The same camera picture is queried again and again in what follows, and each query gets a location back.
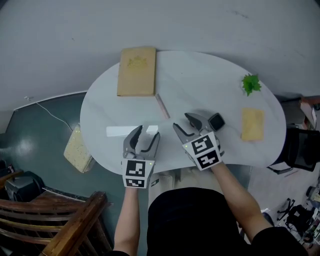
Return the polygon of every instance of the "oval table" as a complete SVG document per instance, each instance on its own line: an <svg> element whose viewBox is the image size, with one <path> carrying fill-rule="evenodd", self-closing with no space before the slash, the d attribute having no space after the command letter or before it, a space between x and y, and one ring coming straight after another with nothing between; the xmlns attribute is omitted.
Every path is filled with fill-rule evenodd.
<svg viewBox="0 0 320 256"><path fill-rule="evenodd" d="M242 89L249 72L225 59L185 51L156 54L156 92L170 115L165 119L155 97L117 96L119 63L105 71L89 88L81 107L80 125L84 144L92 157L107 170L122 174L124 137L107 137L107 126L158 125L161 134L154 173L194 166L185 154L172 125L192 132L184 113L209 118L219 112L225 126L215 134L225 151L226 164L264 168L280 155L286 137L282 107L262 83L251 95ZM242 141L242 108L263 110L264 140ZM146 148L151 136L142 135L137 148Z"/></svg>

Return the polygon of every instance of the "green leaf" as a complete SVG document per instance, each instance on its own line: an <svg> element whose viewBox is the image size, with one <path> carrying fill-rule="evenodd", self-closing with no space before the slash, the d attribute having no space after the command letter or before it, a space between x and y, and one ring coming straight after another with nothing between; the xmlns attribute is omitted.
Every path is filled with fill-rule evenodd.
<svg viewBox="0 0 320 256"><path fill-rule="evenodd" d="M249 96L253 91L260 91L261 86L257 75L245 75L242 82L242 87L244 88L247 96Z"/></svg>

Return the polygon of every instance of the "floor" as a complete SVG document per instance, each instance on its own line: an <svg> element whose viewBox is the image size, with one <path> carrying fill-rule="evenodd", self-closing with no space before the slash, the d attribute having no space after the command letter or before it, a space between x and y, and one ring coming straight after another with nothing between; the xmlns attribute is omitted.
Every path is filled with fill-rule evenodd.
<svg viewBox="0 0 320 256"><path fill-rule="evenodd" d="M42 102L53 115L65 120L72 129L79 123L84 94ZM0 134L0 158L16 169L32 171L46 186L89 197L105 191L112 206L103 212L109 235L113 238L124 196L122 177L98 163L87 173L77 171L63 156L71 131L61 121L34 104L16 111L5 134ZM268 169L230 165L239 182L249 190L261 209L270 209L275 220L277 210L288 197L304 200L308 186L317 182L320 166L314 172L298 171L289 176L276 175ZM139 192L141 234L138 255L146 255L148 228L148 192Z"/></svg>

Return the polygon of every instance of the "person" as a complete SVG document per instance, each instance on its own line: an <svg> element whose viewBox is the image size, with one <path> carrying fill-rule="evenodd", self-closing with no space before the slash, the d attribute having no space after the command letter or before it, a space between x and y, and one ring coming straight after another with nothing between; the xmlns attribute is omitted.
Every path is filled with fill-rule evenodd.
<svg viewBox="0 0 320 256"><path fill-rule="evenodd" d="M165 191L157 189L158 193L151 193L156 196L148 209L148 256L308 255L285 227L273 227L264 218L256 200L223 162L211 170L210 175L217 180L222 193L192 185L174 189L166 185ZM203 175L207 181L209 172L205 171L193 172L198 177ZM169 175L157 175L151 176L149 193L152 186L163 182L161 179L177 183ZM125 189L115 230L114 251L108 256L137 255L140 237L138 191L137 188ZM240 236L237 222L250 244Z"/></svg>

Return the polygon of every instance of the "grey wall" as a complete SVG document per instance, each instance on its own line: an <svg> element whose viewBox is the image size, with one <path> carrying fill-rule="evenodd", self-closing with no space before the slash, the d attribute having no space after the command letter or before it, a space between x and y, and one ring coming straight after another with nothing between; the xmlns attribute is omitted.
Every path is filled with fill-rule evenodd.
<svg viewBox="0 0 320 256"><path fill-rule="evenodd" d="M136 46L214 54L258 73L275 94L320 94L314 0L9 0L0 110L87 90Z"/></svg>
<svg viewBox="0 0 320 256"><path fill-rule="evenodd" d="M4 134L9 125L10 119L13 115L13 111L0 111L0 134Z"/></svg>

